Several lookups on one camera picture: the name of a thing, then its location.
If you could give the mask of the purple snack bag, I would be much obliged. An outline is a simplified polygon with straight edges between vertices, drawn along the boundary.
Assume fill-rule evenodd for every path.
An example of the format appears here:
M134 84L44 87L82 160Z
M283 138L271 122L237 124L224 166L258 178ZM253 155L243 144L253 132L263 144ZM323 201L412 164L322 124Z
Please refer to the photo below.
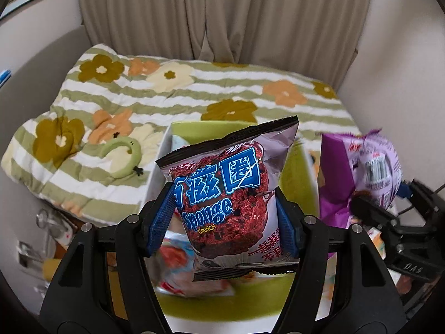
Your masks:
M396 149L379 130L360 136L322 134L318 170L321 221L337 228L348 227L350 201L356 194L389 208L402 177Z

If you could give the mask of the colourful blue snack bag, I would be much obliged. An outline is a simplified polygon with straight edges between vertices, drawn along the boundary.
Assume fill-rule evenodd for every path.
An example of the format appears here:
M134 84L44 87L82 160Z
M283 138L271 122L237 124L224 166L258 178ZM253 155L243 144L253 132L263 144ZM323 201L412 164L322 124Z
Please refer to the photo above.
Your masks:
M186 234L167 230L155 258L160 266L155 288L160 293L184 298L234 295L229 281L194 281L195 253Z

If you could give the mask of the Sponge Crunch chocolate snack bag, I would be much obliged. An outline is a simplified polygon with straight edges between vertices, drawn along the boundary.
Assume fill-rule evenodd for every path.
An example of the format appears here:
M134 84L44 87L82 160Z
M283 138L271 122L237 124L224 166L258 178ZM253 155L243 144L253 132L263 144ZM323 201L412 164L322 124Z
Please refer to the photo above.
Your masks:
M278 181L299 118L245 127L219 139L176 149L156 164L195 255L195 281L282 273L297 263L299 223Z

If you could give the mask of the floral striped green blanket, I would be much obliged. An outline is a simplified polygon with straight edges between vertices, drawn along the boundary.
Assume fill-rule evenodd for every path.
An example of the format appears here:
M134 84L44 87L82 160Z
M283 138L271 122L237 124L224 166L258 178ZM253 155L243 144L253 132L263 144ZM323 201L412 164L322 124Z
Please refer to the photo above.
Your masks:
M172 123L263 123L294 115L314 156L322 133L358 133L334 89L304 75L124 56L98 44L68 71L48 110L17 128L1 168L37 198L79 218L114 224L143 206Z

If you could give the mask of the beige curtain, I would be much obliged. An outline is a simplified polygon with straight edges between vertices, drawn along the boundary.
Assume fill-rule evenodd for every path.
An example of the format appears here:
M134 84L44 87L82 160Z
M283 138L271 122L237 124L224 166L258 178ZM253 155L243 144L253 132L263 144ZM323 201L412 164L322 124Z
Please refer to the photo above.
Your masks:
M79 0L92 43L151 55L287 70L338 88L370 0Z

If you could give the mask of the grey bed headboard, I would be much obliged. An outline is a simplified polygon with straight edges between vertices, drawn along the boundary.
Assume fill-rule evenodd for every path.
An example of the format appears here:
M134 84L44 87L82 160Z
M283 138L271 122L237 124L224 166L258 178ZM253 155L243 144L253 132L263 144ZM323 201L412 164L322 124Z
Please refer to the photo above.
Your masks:
M63 35L25 63L1 88L1 151L17 128L48 110L70 69L91 47L84 26Z

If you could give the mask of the blue white object on headboard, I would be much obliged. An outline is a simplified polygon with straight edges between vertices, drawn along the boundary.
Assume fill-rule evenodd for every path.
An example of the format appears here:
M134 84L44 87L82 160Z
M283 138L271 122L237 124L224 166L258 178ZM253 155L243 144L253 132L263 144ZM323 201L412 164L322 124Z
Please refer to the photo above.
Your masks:
M3 70L0 72L0 86L4 85L4 83L9 80L11 76L11 71L9 69Z

